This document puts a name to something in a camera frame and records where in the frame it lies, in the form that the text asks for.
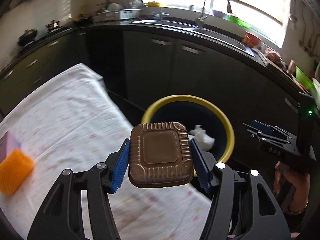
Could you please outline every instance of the patterned sheet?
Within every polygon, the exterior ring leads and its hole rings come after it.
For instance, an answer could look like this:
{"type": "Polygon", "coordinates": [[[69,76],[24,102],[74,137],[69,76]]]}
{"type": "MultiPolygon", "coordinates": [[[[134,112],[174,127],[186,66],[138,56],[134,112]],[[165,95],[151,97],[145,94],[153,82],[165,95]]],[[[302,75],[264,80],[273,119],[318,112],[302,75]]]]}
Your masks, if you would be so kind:
{"type": "MultiPolygon", "coordinates": [[[[62,170],[88,170],[130,137],[132,126],[98,82],[101,78],[75,65],[35,90],[0,124],[0,137],[9,130],[36,165],[16,193],[0,193],[0,207],[23,239],[62,170]]],[[[109,200],[122,240],[199,239],[210,208],[190,184],[140,189],[128,174],[109,200]]],[[[85,235],[92,239],[86,191],[82,207],[85,235]]]]}

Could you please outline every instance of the human hand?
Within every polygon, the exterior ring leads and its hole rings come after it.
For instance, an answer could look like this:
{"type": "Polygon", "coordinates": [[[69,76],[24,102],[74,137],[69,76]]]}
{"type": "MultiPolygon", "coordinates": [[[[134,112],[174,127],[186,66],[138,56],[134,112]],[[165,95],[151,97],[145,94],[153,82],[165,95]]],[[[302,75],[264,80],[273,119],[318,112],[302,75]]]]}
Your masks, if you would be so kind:
{"type": "Polygon", "coordinates": [[[285,170],[284,174],[280,172],[281,162],[275,166],[275,181],[273,182],[274,191],[278,194],[281,189],[281,180],[283,176],[288,182],[296,187],[296,192],[293,195],[292,202],[289,205],[289,210],[299,212],[305,208],[308,203],[308,195],[310,189],[310,174],[301,174],[296,171],[285,170]]]}

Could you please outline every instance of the silver screw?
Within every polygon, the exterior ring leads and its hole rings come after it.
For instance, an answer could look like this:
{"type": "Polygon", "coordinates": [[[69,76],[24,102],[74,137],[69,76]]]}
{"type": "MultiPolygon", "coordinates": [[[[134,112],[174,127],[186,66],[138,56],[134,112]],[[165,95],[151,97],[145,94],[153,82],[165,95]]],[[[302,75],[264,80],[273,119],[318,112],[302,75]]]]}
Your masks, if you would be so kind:
{"type": "Polygon", "coordinates": [[[259,175],[259,172],[257,170],[251,170],[250,173],[251,173],[252,176],[258,176],[259,175]]]}
{"type": "Polygon", "coordinates": [[[217,165],[217,167],[219,169],[224,169],[226,167],[226,165],[224,163],[221,163],[221,162],[217,163],[216,165],[217,165]]]}
{"type": "Polygon", "coordinates": [[[64,170],[64,171],[62,172],[62,175],[68,176],[68,175],[70,175],[70,173],[71,173],[71,170],[66,169],[66,170],[64,170]]]}
{"type": "Polygon", "coordinates": [[[106,167],[106,164],[105,163],[98,163],[97,164],[97,168],[98,169],[103,169],[103,168],[105,168],[106,167]]]}

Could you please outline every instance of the white crumpled paper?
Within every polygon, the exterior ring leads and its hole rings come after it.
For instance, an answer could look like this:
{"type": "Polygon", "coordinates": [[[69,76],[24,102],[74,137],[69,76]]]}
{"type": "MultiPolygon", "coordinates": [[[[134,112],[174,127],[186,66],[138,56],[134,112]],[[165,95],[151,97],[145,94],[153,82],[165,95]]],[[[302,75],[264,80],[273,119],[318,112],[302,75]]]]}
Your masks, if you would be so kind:
{"type": "Polygon", "coordinates": [[[195,129],[189,132],[188,138],[189,138],[189,141],[192,138],[196,138],[199,143],[199,146],[203,151],[209,151],[214,145],[214,141],[215,141],[214,138],[211,138],[209,135],[205,133],[205,130],[201,128],[200,124],[197,124],[195,126],[195,129]]]}

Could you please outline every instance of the red bowl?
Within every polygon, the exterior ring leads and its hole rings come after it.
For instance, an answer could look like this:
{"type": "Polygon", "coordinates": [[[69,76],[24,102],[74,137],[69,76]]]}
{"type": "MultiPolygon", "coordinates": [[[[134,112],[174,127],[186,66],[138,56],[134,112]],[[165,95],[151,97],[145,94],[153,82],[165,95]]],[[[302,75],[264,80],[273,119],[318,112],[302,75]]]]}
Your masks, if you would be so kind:
{"type": "Polygon", "coordinates": [[[254,36],[251,33],[246,33],[246,35],[249,37],[250,42],[253,46],[257,46],[261,42],[261,40],[257,36],[254,36]]]}

